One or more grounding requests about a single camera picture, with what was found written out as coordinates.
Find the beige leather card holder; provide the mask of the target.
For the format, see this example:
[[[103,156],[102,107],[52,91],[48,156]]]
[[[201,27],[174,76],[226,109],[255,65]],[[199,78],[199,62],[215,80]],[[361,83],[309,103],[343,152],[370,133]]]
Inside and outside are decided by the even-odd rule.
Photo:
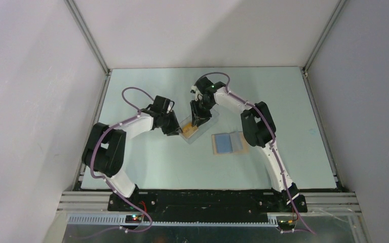
[[[232,132],[212,135],[212,147],[214,155],[246,154],[249,152],[249,144],[244,138],[243,132]]]

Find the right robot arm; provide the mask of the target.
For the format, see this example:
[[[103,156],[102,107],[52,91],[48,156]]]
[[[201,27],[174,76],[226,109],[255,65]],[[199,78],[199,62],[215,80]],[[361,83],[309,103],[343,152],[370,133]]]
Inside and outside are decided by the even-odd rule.
[[[290,210],[300,193],[282,162],[276,126],[266,103],[246,101],[232,92],[228,84],[214,84],[205,75],[191,87],[191,93],[194,95],[190,102],[193,126],[206,123],[212,117],[211,110],[215,105],[240,115],[245,140],[250,146],[260,148],[265,157],[265,166],[276,194],[275,207],[282,212]]]

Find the orange credit card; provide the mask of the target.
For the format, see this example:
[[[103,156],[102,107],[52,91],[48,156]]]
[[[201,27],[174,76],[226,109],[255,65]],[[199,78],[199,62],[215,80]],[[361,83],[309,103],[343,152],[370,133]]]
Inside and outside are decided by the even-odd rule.
[[[198,127],[188,122],[182,127],[182,135],[184,138],[190,138],[194,133],[198,131]]]

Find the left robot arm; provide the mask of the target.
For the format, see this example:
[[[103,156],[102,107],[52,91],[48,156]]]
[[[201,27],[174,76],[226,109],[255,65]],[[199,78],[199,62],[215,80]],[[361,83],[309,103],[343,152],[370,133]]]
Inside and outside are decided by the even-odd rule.
[[[121,196],[120,204],[128,211],[139,207],[140,197],[133,193],[137,185],[123,168],[126,142],[143,133],[161,129],[166,136],[179,135],[182,130],[173,110],[175,102],[156,96],[153,103],[134,116],[114,125],[93,125],[82,155],[82,162],[94,179],[103,180]]]

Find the blue credit card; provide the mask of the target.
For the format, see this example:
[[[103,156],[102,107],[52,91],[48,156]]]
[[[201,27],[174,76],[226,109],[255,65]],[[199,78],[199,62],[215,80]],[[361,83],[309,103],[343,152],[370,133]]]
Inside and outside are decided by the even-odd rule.
[[[214,135],[215,151],[217,154],[233,153],[230,134]]]

